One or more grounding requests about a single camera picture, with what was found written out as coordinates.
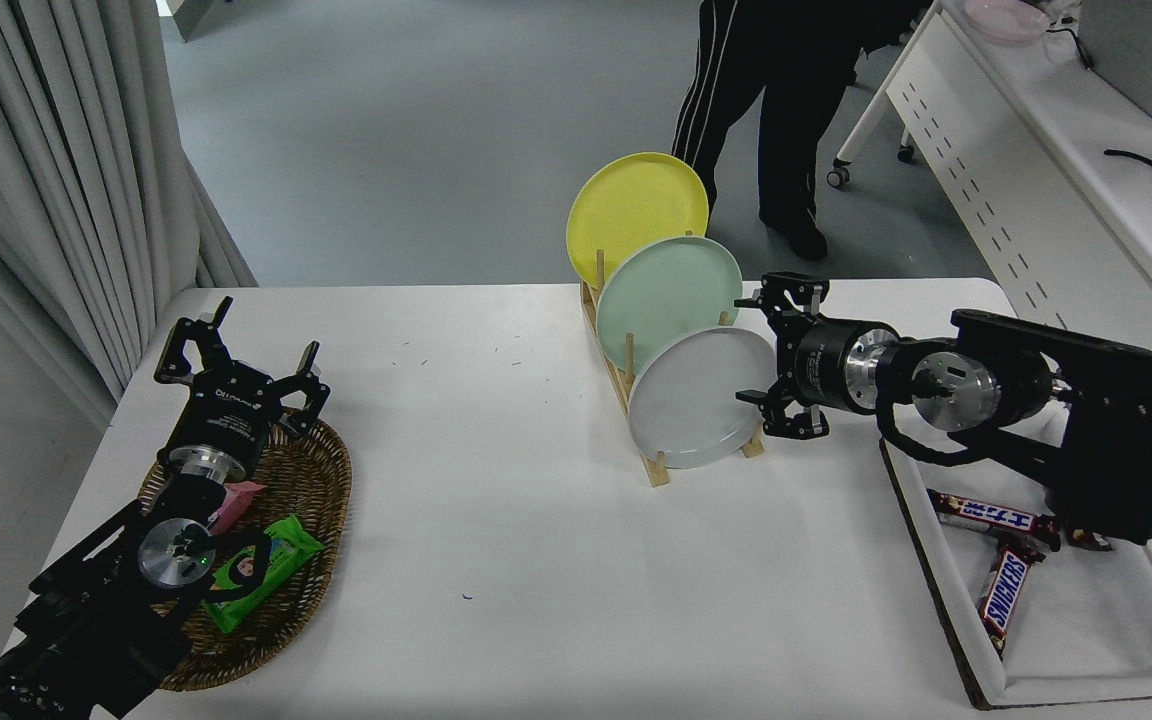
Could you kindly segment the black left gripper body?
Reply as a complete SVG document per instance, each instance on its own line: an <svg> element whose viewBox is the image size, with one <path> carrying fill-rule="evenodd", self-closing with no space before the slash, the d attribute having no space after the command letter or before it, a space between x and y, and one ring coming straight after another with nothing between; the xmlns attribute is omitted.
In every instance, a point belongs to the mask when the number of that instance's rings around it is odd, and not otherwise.
<svg viewBox="0 0 1152 720"><path fill-rule="evenodd" d="M223 455L238 473L252 473L273 424L282 418L273 384L268 374L247 365L197 374L169 435L170 464L182 465L200 454Z"/></svg>

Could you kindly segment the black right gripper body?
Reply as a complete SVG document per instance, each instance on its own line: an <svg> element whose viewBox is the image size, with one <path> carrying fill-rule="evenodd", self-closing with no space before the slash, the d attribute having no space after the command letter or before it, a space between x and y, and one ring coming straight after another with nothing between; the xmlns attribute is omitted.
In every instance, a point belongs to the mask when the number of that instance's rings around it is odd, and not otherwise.
<svg viewBox="0 0 1152 720"><path fill-rule="evenodd" d="M861 323L805 313L774 314L774 392L801 406L827 406L861 414L847 387L846 359L861 338Z"/></svg>

